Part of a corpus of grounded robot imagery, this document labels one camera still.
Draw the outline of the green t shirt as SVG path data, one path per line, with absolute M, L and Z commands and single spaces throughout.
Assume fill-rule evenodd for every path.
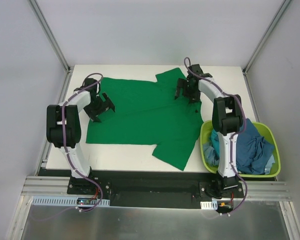
M 180 68 L 156 74 L 156 81 L 105 77 L 100 85 L 115 110 L 88 123 L 87 144 L 154 145 L 152 155 L 183 171 L 203 124 L 201 102 L 175 98 Z

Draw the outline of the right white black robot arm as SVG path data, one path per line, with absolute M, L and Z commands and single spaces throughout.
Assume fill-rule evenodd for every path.
M 204 73 L 199 64 L 186 65 L 187 77 L 177 80 L 174 98 L 180 95 L 189 99 L 190 103 L 199 101 L 200 94 L 205 94 L 212 102 L 212 127 L 218 133 L 219 164 L 216 182 L 212 189 L 220 197 L 227 197 L 233 188 L 239 185 L 237 170 L 237 139 L 239 133 L 246 129 L 246 118 L 237 94 L 222 90 L 213 76 Z

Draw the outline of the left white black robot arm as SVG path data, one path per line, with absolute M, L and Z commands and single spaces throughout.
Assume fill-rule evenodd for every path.
M 70 184 L 78 185 L 86 195 L 95 191 L 96 183 L 91 179 L 92 169 L 80 145 L 82 129 L 79 114 L 84 111 L 92 122 L 100 123 L 101 114 L 115 111 L 108 95 L 101 93 L 103 78 L 100 73 L 88 75 L 68 99 L 48 105 L 46 109 L 46 139 L 66 158 L 71 169 Z

